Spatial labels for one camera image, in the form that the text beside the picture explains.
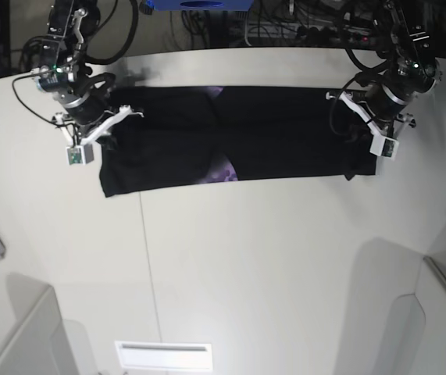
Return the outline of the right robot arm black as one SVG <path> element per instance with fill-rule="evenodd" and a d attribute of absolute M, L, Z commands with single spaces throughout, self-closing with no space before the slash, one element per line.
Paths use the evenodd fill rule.
<path fill-rule="evenodd" d="M 47 119 L 22 99 L 18 102 L 39 120 L 57 129 L 72 128 L 72 147 L 88 141 L 112 148 L 116 146 L 112 135 L 114 126 L 124 117 L 139 114 L 126 105 L 110 102 L 116 85 L 114 73 L 94 75 L 91 68 L 92 64 L 108 66 L 118 62 L 132 45 L 139 23 L 139 5 L 136 1 L 130 5 L 132 17 L 127 38 L 119 51 L 107 59 L 96 59 L 87 53 L 90 42 L 107 24 L 101 21 L 96 1 L 56 1 L 52 6 L 37 65 L 24 78 L 32 79 L 40 91 L 52 95 L 63 112 Z"/>

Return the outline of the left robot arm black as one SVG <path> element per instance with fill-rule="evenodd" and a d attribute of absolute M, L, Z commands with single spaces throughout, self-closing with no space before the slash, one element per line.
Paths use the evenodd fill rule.
<path fill-rule="evenodd" d="M 416 121 L 404 109 L 417 95 L 429 94 L 441 79 L 441 69 L 432 49 L 430 35 L 419 21 L 414 1 L 378 1 L 372 11 L 372 22 L 382 45 L 376 49 L 383 60 L 376 66 L 362 63 L 348 43 L 348 22 L 355 17 L 357 1 L 346 1 L 337 11 L 335 27 L 342 48 L 358 68 L 337 93 L 329 111 L 329 126 L 334 134 L 347 138 L 360 131 L 359 126 L 339 130 L 334 113 L 341 99 L 350 98 L 356 109 L 368 112 L 363 121 L 381 135 L 394 138 L 394 124 L 416 127 Z"/>

